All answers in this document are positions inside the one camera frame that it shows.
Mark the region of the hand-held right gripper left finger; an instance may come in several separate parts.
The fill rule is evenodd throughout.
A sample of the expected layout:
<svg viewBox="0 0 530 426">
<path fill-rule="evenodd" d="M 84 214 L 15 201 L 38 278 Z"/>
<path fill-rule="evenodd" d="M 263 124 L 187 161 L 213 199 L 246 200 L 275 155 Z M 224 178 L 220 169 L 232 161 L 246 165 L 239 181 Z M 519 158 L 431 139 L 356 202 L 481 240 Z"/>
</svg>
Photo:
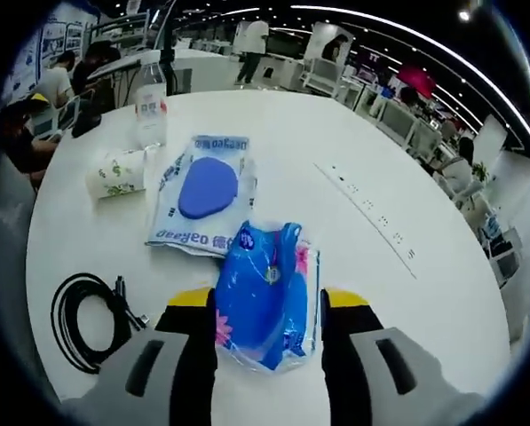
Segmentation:
<svg viewBox="0 0 530 426">
<path fill-rule="evenodd" d="M 62 404 L 76 425 L 209 425 L 217 370 L 210 287 L 170 299 L 156 328 L 134 335 L 95 385 Z"/>
</svg>

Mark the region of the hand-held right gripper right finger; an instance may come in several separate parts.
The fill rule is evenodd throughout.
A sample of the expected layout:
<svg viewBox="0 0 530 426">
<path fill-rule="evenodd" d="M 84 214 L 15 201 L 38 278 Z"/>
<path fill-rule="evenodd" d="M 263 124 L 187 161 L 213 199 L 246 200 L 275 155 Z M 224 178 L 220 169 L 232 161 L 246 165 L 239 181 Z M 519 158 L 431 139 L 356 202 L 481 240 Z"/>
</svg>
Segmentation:
<svg viewBox="0 0 530 426">
<path fill-rule="evenodd" d="M 463 425 L 478 393 L 447 381 L 437 358 L 395 327 L 385 328 L 361 296 L 321 291 L 321 365 L 333 425 Z"/>
</svg>

